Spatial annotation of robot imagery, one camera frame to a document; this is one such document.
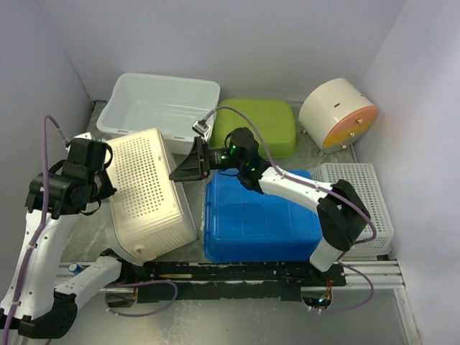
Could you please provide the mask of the cream perforated laundry basket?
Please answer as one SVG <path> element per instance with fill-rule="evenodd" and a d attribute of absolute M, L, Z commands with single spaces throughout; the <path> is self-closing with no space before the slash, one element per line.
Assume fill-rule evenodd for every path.
<path fill-rule="evenodd" d="M 109 198 L 111 248 L 141 266 L 197 238 L 183 185 L 169 179 L 176 164 L 158 129 L 116 139 L 108 145 L 107 169 L 116 192 Z"/>

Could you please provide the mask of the blue plastic tub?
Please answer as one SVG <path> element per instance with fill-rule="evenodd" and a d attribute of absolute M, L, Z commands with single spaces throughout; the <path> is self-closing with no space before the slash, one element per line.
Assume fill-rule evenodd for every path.
<path fill-rule="evenodd" d="M 318 216 L 215 174 L 206 186 L 203 250 L 215 263 L 304 262 L 321 240 Z"/>

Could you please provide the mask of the large white plastic tub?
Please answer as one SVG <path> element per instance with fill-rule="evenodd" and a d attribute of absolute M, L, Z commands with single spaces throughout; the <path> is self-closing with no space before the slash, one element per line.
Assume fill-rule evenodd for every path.
<path fill-rule="evenodd" d="M 156 128 L 171 153 L 186 155 L 196 135 L 192 125 L 216 108 L 220 91 L 209 80 L 124 73 L 96 126 L 113 137 Z"/>

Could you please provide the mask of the green plastic tray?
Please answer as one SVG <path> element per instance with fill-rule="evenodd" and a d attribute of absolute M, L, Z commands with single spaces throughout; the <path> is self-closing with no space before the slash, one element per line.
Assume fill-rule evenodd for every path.
<path fill-rule="evenodd" d="M 291 106 L 280 100 L 260 98 L 228 98 L 217 112 L 211 137 L 214 148 L 224 146 L 226 135 L 239 127 L 251 126 L 240 115 L 227 109 L 235 108 L 256 126 L 274 159 L 288 158 L 296 152 L 297 134 Z"/>

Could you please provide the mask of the white perforated plastic basket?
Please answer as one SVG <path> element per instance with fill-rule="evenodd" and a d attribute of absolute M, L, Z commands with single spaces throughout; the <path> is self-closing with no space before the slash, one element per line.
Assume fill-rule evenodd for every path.
<path fill-rule="evenodd" d="M 354 245 L 347 257 L 376 257 L 389 254 L 394 228 L 380 189 L 373 165 L 369 163 L 323 163 L 309 170 L 314 180 L 336 183 L 343 179 L 351 183 L 370 214 L 377 230 L 373 241 Z"/>

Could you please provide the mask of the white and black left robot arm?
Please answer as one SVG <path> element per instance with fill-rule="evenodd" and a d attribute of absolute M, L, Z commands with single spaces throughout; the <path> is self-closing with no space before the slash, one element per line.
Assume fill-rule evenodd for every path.
<path fill-rule="evenodd" d="M 60 339 L 70 330 L 78 310 L 110 283 L 124 287 L 134 268 L 117 255 L 101 255 L 67 282 L 57 284 L 60 259 L 70 230 L 91 203 L 115 194 L 106 172 L 113 158 L 105 142 L 76 138 L 66 159 L 43 171 L 29 184 L 26 229 L 17 268 L 1 302 L 1 342 L 9 330 L 30 339 Z"/>

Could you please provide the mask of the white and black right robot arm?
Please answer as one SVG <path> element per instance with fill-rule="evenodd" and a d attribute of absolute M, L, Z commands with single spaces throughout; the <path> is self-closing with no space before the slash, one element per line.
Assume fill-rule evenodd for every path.
<path fill-rule="evenodd" d="M 351 249 L 370 220 L 352 185 L 343 179 L 318 182 L 279 168 L 259 155 L 260 142 L 246 127 L 233 130 L 228 143 L 218 149 L 209 148 L 210 130 L 202 121 L 193 125 L 193 131 L 197 135 L 190 152 L 169 179 L 175 183 L 205 180 L 212 170 L 235 169 L 247 190 L 281 197 L 316 213 L 322 237 L 310 255 L 305 277 L 312 285 L 322 285 L 330 267 Z"/>

